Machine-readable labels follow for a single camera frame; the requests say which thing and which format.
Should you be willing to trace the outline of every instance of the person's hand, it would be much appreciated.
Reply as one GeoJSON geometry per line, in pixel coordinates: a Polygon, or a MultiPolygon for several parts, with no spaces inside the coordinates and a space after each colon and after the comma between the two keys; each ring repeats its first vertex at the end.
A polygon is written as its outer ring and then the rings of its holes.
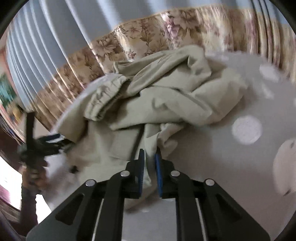
{"type": "Polygon", "coordinates": [[[22,170],[20,171],[20,173],[22,173],[22,186],[24,188],[30,189],[31,181],[34,182],[34,184],[39,190],[45,190],[47,186],[47,177],[46,170],[44,167],[47,166],[47,162],[43,160],[42,167],[38,170],[38,173],[36,173],[36,170],[33,170],[31,168],[22,167],[22,170]]]}

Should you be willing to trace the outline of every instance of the blue gripper pad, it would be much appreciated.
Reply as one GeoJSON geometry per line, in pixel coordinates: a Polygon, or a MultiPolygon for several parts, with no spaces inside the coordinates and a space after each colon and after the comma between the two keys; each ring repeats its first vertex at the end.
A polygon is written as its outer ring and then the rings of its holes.
{"type": "Polygon", "coordinates": [[[143,149],[140,150],[139,153],[139,159],[140,164],[139,164],[139,170],[137,172],[138,175],[138,180],[139,180],[139,194],[140,196],[142,195],[142,190],[143,190],[143,178],[144,178],[144,168],[145,168],[145,152],[143,149]]]}
{"type": "Polygon", "coordinates": [[[160,197],[163,196],[163,177],[161,173],[160,161],[162,160],[160,154],[155,154],[155,169],[157,175],[157,189],[160,197]]]}

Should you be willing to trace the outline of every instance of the black cable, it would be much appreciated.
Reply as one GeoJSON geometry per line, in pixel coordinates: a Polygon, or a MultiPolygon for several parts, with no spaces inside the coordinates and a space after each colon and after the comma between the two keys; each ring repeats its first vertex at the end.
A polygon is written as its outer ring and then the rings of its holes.
{"type": "Polygon", "coordinates": [[[145,130],[145,124],[140,124],[140,131],[139,131],[139,133],[137,135],[137,139],[136,139],[135,144],[133,146],[133,149],[131,151],[131,155],[130,155],[130,158],[129,158],[130,161],[135,160],[135,158],[136,158],[136,153],[137,153],[137,150],[139,148],[142,136],[144,134],[144,130],[145,130]]]}

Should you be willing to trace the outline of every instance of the person's arm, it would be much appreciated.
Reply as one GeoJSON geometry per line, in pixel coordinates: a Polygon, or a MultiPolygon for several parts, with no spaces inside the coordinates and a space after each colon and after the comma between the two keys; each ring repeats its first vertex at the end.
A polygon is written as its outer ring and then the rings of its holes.
{"type": "MultiPolygon", "coordinates": [[[[19,223],[12,223],[12,226],[18,234],[27,236],[28,232],[36,225],[38,225],[36,215],[36,195],[30,191],[29,177],[30,175],[36,175],[30,173],[28,169],[24,169],[22,174],[22,205],[20,211],[19,223]]],[[[46,187],[46,171],[44,168],[41,169],[38,176],[35,179],[35,185],[39,190],[43,190],[46,187]]]]}
{"type": "Polygon", "coordinates": [[[27,236],[28,232],[38,224],[35,198],[29,189],[22,186],[20,220],[18,223],[11,222],[19,235],[27,236]]]}

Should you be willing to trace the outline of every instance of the gray fabric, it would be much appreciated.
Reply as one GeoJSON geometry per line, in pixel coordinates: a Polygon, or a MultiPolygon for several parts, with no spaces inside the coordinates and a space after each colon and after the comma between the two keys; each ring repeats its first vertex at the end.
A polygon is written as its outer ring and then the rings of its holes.
{"type": "Polygon", "coordinates": [[[220,121],[247,85],[233,69],[208,63],[196,45],[161,51],[132,63],[118,62],[114,67],[117,75],[92,96],[85,96],[58,131],[77,143],[68,160],[81,171],[82,184],[90,178],[103,181],[124,170],[139,124],[145,124],[140,145],[146,151],[144,199],[156,188],[153,156],[157,146],[167,157],[177,146],[170,137],[184,122],[203,126],[220,121]],[[88,119],[88,130],[82,138],[83,116],[88,119]]]}
{"type": "MultiPolygon", "coordinates": [[[[296,195],[277,193],[272,173],[278,148],[285,140],[296,137],[295,88],[262,57],[217,52],[206,53],[206,57],[208,61],[223,62],[235,69],[246,79],[249,88],[222,121],[205,127],[187,125],[175,134],[173,139],[178,146],[167,159],[194,180],[214,179],[274,240],[296,210],[296,195]],[[262,66],[268,67],[269,77],[261,73],[262,66]],[[262,124],[262,136],[249,145],[239,143],[232,135],[234,122],[245,116],[253,116],[262,124]]],[[[98,81],[110,81],[113,77],[114,74],[110,74],[98,81]]],[[[81,96],[94,88],[90,85],[81,96]]],[[[78,98],[67,112],[79,101],[78,98]]],[[[70,183],[65,178],[69,167],[64,155],[46,160],[50,165],[50,189],[44,199],[53,210],[79,187],[79,182],[70,183]]],[[[176,240],[174,199],[161,200],[156,192],[124,212],[122,238],[126,241],[176,240]]]]}

